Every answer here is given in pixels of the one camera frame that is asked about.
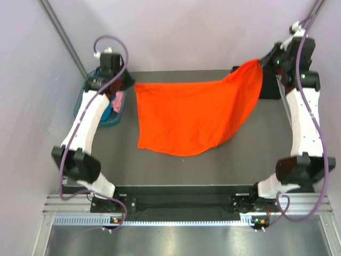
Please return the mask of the orange t shirt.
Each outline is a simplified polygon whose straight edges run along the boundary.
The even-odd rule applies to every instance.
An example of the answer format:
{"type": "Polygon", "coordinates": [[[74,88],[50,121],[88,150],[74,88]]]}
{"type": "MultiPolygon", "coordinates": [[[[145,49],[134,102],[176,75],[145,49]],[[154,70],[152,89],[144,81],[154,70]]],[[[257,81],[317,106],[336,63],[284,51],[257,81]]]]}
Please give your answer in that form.
{"type": "Polygon", "coordinates": [[[257,59],[218,81],[136,83],[138,148],[195,156],[219,146],[248,119],[262,83],[257,59]]]}

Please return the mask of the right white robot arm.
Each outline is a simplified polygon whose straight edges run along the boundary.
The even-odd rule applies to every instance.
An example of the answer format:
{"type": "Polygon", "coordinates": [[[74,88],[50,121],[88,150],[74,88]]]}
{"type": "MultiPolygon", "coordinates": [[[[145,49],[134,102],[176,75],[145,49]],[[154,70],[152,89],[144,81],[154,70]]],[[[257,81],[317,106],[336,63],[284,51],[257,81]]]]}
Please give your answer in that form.
{"type": "Polygon", "coordinates": [[[260,61],[265,71],[261,98],[282,99],[293,142],[290,157],[278,160],[275,173],[252,187],[248,203],[255,211],[265,208],[278,192],[309,187],[324,177],[322,142],[315,127],[319,123],[320,77],[310,70],[314,49],[314,39],[293,37],[276,43],[260,61]]]}

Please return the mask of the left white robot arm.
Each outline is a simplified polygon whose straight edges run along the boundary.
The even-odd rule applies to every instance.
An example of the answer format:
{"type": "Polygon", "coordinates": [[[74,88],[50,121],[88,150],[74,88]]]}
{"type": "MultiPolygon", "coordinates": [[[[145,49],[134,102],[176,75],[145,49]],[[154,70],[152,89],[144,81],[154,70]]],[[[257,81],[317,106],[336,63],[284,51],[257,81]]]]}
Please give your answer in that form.
{"type": "Polygon", "coordinates": [[[119,53],[98,53],[100,65],[84,83],[83,94],[74,123],[60,146],[51,155],[59,168],[60,179],[68,178],[103,199],[108,211],[119,209],[121,199],[116,187],[101,172],[101,164],[92,155],[92,144],[101,117],[118,91],[134,82],[125,70],[119,53]]]}

